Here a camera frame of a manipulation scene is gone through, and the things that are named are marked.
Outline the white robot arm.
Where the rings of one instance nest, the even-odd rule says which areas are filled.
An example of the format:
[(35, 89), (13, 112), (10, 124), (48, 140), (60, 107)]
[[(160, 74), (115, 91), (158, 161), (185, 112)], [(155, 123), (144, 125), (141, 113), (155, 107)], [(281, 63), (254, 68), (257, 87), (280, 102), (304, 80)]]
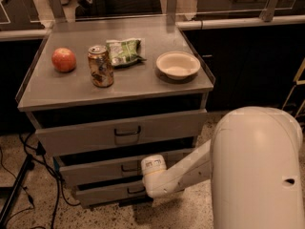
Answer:
[(141, 161), (151, 198), (211, 182), (214, 229), (304, 229), (299, 168), (303, 134), (290, 114), (244, 107), (173, 167), (161, 155)]

